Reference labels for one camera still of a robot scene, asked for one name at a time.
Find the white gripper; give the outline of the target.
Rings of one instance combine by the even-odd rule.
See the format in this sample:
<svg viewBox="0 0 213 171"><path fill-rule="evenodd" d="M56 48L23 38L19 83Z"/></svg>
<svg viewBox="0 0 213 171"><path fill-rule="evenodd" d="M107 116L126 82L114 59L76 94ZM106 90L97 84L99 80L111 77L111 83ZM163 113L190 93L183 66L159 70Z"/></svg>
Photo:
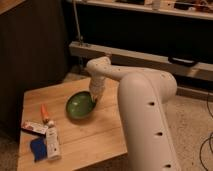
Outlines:
<svg viewBox="0 0 213 171"><path fill-rule="evenodd" d="M105 78L104 77L92 77L89 83L89 91L94 97L93 102L98 103L98 97L103 94L105 89Z"/></svg>

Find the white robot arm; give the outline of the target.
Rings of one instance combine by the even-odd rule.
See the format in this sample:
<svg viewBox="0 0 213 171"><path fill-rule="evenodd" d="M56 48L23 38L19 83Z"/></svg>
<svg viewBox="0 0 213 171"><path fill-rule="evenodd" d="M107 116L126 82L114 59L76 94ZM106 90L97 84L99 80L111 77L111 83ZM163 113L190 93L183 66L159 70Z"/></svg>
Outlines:
<svg viewBox="0 0 213 171"><path fill-rule="evenodd" d="M176 94L169 72L116 66L104 56L88 61L89 90L100 99L107 78L118 85L118 108L133 171L182 171L163 109Z"/></svg>

